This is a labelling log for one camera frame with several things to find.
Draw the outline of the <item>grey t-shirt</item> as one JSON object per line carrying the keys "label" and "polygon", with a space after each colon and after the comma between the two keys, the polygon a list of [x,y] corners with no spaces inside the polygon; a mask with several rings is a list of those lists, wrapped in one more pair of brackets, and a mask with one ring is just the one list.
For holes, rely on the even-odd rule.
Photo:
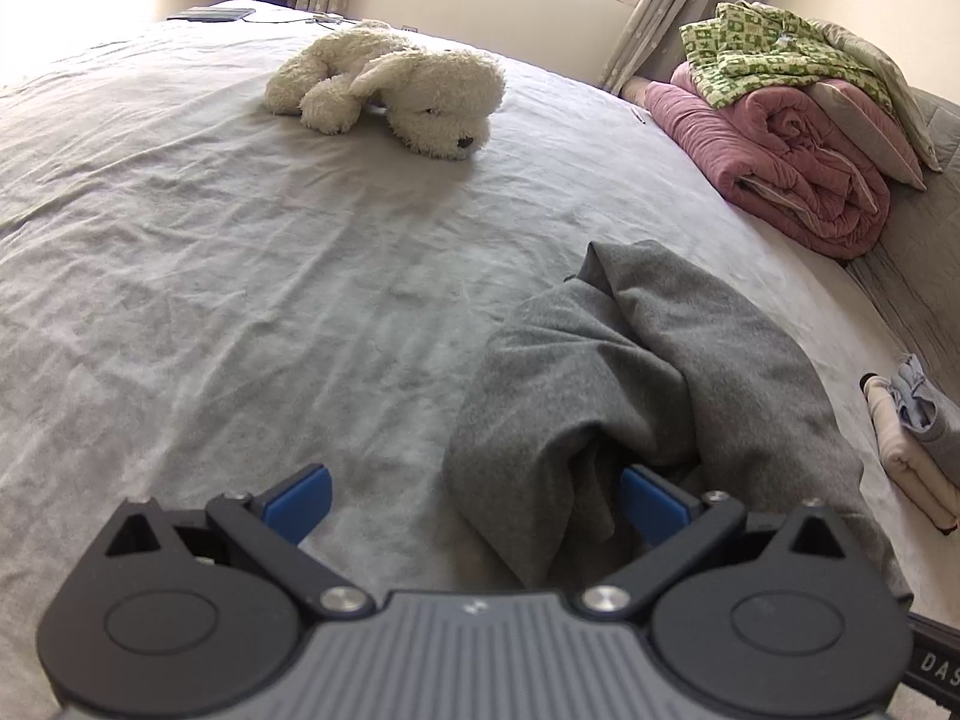
{"label": "grey t-shirt", "polygon": [[825,500],[896,600],[911,590],[809,358],[729,284],[657,242],[590,244],[491,335],[443,460],[449,496],[528,587],[608,543],[630,465],[765,512]]}

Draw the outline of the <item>folded beige clothes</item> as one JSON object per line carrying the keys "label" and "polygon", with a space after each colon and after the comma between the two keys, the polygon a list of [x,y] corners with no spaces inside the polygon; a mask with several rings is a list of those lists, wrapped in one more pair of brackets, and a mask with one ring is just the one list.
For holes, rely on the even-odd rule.
{"label": "folded beige clothes", "polygon": [[900,421],[887,379],[869,372],[861,379],[885,473],[942,535],[958,528],[958,486]]}

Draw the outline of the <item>grey bed sheet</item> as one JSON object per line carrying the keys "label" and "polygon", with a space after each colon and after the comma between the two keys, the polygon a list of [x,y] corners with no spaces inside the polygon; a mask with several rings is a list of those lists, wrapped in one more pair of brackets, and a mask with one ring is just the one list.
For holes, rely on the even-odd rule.
{"label": "grey bed sheet", "polygon": [[512,589],[441,458],[488,337],[594,241],[656,239],[793,335],[916,609],[957,621],[957,539],[882,472],[857,387],[907,347],[838,263],[728,205],[628,104],[516,60],[467,161],[377,117],[322,137],[270,114],[268,76],[319,34],[3,46],[5,717],[53,714],[37,622],[129,497],[192,509],[324,461],[335,509],[309,548],[329,566],[373,592]]}

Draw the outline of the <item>light blue small garment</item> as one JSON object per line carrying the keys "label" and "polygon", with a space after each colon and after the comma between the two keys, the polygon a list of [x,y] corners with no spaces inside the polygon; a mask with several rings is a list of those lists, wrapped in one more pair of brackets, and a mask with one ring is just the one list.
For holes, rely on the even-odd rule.
{"label": "light blue small garment", "polygon": [[960,473],[960,413],[940,392],[916,355],[909,355],[890,379],[901,424],[923,445],[953,484]]}

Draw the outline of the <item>folded pink quilt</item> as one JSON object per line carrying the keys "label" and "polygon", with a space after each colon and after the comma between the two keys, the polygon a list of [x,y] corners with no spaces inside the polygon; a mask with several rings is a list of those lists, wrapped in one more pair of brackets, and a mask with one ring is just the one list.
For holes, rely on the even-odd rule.
{"label": "folded pink quilt", "polygon": [[681,65],[649,83],[644,105],[726,202],[807,249],[853,260],[880,238],[884,177],[802,89],[767,86],[716,109]]}

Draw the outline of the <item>white plush dog toy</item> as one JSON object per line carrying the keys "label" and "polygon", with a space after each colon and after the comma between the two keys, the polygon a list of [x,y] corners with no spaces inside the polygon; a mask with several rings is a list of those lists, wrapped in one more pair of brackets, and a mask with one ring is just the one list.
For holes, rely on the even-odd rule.
{"label": "white plush dog toy", "polygon": [[423,43],[363,21],[327,32],[286,60],[265,85],[263,104],[324,135],[348,132],[377,107],[408,149],[460,161],[488,142],[505,91],[500,66],[478,50]]}

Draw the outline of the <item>green patterned blanket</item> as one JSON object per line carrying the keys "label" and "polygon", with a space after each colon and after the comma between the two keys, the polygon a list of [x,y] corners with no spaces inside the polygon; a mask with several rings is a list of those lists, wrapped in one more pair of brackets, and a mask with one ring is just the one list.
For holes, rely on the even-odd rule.
{"label": "green patterned blanket", "polygon": [[889,87],[877,73],[792,11],[721,2],[713,18],[683,25],[680,37],[693,85],[715,109],[761,88],[844,80],[893,112]]}

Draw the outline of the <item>dark tablet on bed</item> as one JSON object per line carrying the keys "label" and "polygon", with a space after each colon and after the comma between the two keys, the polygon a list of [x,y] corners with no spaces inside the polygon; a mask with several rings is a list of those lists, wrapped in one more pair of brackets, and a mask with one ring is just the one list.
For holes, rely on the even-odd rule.
{"label": "dark tablet on bed", "polygon": [[186,23],[234,23],[254,15],[252,7],[190,7],[166,16],[167,21]]}

